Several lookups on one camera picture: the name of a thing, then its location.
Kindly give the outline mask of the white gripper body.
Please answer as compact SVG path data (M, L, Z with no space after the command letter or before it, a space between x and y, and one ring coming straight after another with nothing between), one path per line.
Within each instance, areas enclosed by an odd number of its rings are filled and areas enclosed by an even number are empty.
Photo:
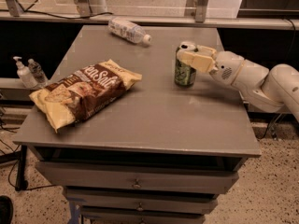
M216 68L210 72L210 75L224 85L231 85L244 58L231 51L220 51L214 56L214 60Z

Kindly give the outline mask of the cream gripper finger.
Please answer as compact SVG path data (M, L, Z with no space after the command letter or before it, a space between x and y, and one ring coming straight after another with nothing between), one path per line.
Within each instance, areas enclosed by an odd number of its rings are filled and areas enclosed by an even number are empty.
M218 70L216 62L211 56L202 55L197 52L179 50L177 52L177 58L180 62L201 73L211 73Z
M196 52L206 56L214 56L216 54L216 50L214 50L213 48L197 45L192 41L183 41L178 47L182 50Z

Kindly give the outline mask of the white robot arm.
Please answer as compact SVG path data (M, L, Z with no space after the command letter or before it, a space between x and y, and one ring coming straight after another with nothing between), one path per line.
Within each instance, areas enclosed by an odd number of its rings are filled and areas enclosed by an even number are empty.
M238 90L254 107L267 113L287 108L299 121L299 72L292 66L283 63L269 70L231 51L216 51L190 42L180 46L177 59Z

